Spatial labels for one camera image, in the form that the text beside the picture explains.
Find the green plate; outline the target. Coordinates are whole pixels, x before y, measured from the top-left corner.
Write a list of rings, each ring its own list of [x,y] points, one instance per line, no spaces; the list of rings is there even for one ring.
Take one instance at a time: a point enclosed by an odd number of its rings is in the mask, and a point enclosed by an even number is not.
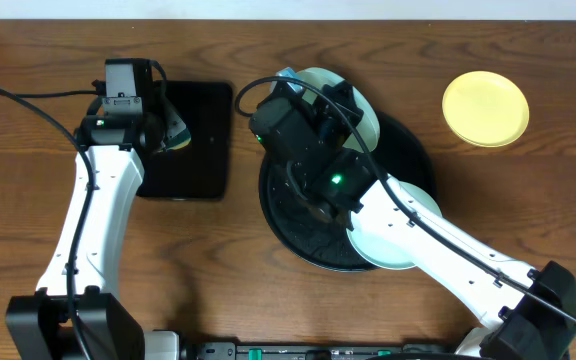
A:
[[[320,67],[310,67],[300,71],[286,67],[276,72],[276,75],[305,81],[317,87],[319,90],[323,90],[325,85],[334,87],[345,81],[339,74]],[[369,151],[372,152],[376,149],[381,134],[377,114],[363,94],[354,86],[351,86],[351,88],[354,104],[363,112],[358,124],[355,125],[355,129]]]
[[[426,191],[411,183],[401,181],[400,184],[417,201],[435,215],[442,217],[437,202]],[[365,235],[358,229],[347,230],[346,233],[354,250],[372,265],[389,270],[407,270],[415,267],[401,250],[397,250],[394,245],[376,235]]]

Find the green yellow sponge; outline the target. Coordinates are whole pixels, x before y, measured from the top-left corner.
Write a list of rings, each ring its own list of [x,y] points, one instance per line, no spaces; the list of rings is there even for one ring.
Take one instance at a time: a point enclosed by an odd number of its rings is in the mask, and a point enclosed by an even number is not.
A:
[[[162,107],[165,134],[162,140],[161,151],[167,152],[184,148],[191,141],[191,133],[187,124],[167,98],[162,100]]]

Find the yellow plate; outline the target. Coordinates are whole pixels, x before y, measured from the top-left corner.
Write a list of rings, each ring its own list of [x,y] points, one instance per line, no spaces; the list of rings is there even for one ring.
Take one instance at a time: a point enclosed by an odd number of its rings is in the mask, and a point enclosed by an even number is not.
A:
[[[522,90],[507,77],[490,71],[471,71],[452,80],[442,97],[442,113],[457,137],[487,148],[519,139],[530,119]]]

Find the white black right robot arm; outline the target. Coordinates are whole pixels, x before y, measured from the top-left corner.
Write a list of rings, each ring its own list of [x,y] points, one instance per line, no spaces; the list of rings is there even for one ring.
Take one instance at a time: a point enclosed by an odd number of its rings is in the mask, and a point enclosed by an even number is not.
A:
[[[456,357],[567,357],[576,337],[570,271],[536,269],[445,219],[419,140],[347,81],[284,70],[268,83],[248,119],[265,150],[262,211],[286,247],[331,270],[422,270],[478,319]]]

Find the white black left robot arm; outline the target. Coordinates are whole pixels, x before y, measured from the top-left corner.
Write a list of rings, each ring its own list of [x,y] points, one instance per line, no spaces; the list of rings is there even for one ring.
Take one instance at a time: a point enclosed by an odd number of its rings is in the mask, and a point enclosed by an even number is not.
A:
[[[10,299],[5,322],[24,359],[157,359],[175,345],[146,335],[119,301],[119,262],[142,159],[165,147],[167,83],[147,59],[106,62],[105,92],[66,138],[76,180],[58,245],[31,295]]]

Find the round black tray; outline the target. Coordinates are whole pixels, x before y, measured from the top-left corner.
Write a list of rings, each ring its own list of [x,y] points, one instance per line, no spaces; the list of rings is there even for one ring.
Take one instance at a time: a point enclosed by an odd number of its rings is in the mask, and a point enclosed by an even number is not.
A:
[[[380,138],[375,161],[428,209],[439,215],[430,157],[417,137],[395,118],[379,112]],[[303,260],[339,272],[375,270],[353,247],[346,229],[323,223],[303,207],[269,156],[261,163],[259,198],[264,217],[281,243]]]

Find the rectangular black tray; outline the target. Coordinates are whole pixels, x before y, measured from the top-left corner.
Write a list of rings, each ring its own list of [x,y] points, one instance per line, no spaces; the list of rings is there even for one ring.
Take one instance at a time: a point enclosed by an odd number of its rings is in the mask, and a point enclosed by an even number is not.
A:
[[[233,90],[226,82],[172,81],[167,97],[189,128],[191,140],[179,150],[144,162],[142,198],[220,200],[229,173]]]

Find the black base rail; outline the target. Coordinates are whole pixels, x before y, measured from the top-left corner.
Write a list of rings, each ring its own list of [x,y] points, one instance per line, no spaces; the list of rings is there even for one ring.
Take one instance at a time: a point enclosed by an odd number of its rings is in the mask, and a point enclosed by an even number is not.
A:
[[[173,331],[145,333],[146,360],[367,360],[466,359],[437,344],[303,345],[231,341],[194,343]]]

